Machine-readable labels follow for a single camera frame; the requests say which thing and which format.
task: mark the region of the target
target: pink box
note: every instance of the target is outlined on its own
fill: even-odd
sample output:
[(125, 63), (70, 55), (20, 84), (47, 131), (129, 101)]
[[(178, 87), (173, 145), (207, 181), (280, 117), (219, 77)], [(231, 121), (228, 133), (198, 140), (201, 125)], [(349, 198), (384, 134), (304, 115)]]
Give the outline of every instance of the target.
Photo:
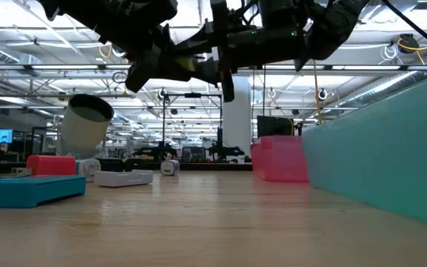
[(301, 136), (263, 136), (251, 145), (253, 173), (268, 182), (309, 182)]
[(72, 156), (31, 155), (26, 168), (31, 168), (31, 176), (40, 175), (75, 175), (76, 163)]

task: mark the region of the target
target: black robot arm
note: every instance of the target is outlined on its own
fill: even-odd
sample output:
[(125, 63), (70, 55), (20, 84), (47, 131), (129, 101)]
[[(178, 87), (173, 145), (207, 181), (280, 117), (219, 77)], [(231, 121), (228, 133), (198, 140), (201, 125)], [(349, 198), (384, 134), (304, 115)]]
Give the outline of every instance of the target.
[[(241, 8), (229, 10), (226, 0), (211, 0), (213, 21), (175, 44), (169, 25), (160, 24), (176, 15), (176, 0), (39, 0), (49, 19), (69, 14), (96, 31), (99, 41), (124, 51), (132, 64), (126, 87), (135, 93), (151, 78), (197, 78), (221, 83), (225, 102), (234, 100), (232, 74), (240, 67), (294, 59), (299, 71), (310, 59), (327, 59), (351, 35), (370, 0), (331, 0), (327, 7), (314, 0), (241, 1)], [(244, 17), (253, 6), (263, 27)], [(308, 19), (313, 24), (305, 32)], [(214, 47), (219, 60), (198, 56)]]

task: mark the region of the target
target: teal plastic block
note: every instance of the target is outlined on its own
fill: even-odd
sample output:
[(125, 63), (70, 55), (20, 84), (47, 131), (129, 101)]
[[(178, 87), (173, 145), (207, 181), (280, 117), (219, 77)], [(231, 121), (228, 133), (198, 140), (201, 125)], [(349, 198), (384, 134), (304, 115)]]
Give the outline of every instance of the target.
[(39, 203), (85, 195), (85, 177), (0, 179), (0, 208), (35, 208)]
[(310, 183), (427, 223), (427, 80), (305, 131)]

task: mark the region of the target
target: white plastic piece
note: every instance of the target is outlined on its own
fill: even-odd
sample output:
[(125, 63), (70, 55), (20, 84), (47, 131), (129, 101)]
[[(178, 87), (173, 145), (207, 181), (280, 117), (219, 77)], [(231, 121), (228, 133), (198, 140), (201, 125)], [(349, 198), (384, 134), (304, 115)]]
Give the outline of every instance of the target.
[(139, 171), (116, 173), (109, 171), (97, 171), (95, 184), (106, 187), (122, 187), (131, 185), (147, 185), (153, 182), (152, 171)]
[(97, 159), (84, 159), (76, 161), (76, 172), (87, 177), (87, 182), (95, 181), (95, 173), (102, 170), (102, 165)]
[(161, 174), (164, 176), (176, 176), (179, 171), (180, 164), (177, 160), (165, 160), (161, 163)]

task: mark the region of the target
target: teal tray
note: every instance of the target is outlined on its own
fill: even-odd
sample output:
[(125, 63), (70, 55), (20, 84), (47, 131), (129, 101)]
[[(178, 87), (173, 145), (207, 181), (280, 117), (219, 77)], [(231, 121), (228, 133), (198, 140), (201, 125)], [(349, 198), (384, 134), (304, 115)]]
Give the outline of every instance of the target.
[(85, 195), (85, 186), (84, 176), (0, 179), (0, 208), (35, 208)]

